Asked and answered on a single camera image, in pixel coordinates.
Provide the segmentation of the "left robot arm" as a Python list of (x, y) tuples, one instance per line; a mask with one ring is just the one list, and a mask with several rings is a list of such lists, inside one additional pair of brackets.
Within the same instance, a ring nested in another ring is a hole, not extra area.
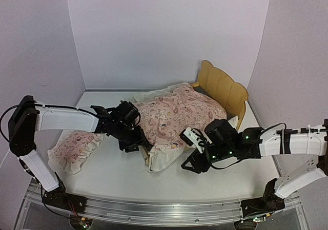
[(9, 149), (21, 166), (49, 192), (49, 200), (58, 208), (69, 203), (61, 180), (45, 163), (34, 142), (35, 132), (44, 130), (79, 130), (105, 134), (118, 140), (119, 149), (129, 153), (140, 146), (149, 148), (144, 131), (139, 125), (141, 114), (131, 102), (122, 101), (117, 107), (90, 106), (88, 110), (45, 104), (26, 95), (19, 104), (9, 107), (2, 115), (13, 110), (8, 121), (8, 133), (1, 132)]

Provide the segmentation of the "wooden pet bed frame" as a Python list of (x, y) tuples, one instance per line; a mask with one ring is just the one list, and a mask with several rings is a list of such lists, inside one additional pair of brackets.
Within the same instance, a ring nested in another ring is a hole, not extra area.
[(214, 67), (208, 60), (201, 62), (197, 81), (190, 85), (202, 87), (228, 114), (236, 115), (238, 121), (234, 128), (240, 127), (245, 114), (245, 102), (249, 96), (243, 85), (235, 82), (227, 73)]

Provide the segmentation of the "pink unicorn print blanket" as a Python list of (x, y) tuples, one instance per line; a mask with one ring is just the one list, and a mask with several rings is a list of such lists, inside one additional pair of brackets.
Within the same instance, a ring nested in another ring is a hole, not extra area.
[(226, 119), (233, 127), (238, 117), (228, 114), (214, 99), (199, 93), (189, 83), (128, 98), (140, 115), (140, 126), (152, 146), (144, 157), (149, 172), (160, 172), (189, 148), (180, 133), (188, 128), (201, 131), (214, 119)]

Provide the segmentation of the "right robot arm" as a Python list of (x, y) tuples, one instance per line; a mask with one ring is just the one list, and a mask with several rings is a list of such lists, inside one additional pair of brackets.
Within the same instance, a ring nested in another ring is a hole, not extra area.
[(273, 192), (269, 191), (258, 199), (258, 207), (269, 211), (294, 191), (327, 177), (327, 123), (315, 127), (288, 129), (285, 123), (269, 128), (246, 128), (237, 132), (225, 119), (215, 119), (202, 132), (188, 127), (180, 133), (181, 139), (194, 152), (182, 164), (184, 170), (200, 174), (209, 168), (216, 169), (214, 163), (231, 157), (237, 162), (260, 159), (275, 155), (306, 154), (316, 155), (289, 175), (273, 182)]

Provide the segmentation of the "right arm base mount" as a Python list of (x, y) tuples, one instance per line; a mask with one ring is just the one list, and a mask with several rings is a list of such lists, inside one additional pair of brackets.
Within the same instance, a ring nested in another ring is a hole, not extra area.
[(266, 214), (271, 214), (285, 208), (284, 200), (281, 198), (263, 197), (247, 199), (241, 201), (241, 211), (243, 219), (261, 217)]

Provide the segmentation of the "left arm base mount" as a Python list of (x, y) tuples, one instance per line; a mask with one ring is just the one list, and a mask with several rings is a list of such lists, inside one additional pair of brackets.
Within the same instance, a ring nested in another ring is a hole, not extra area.
[(46, 192), (42, 196), (45, 205), (53, 206), (73, 213), (81, 214), (85, 212), (87, 198), (69, 193)]

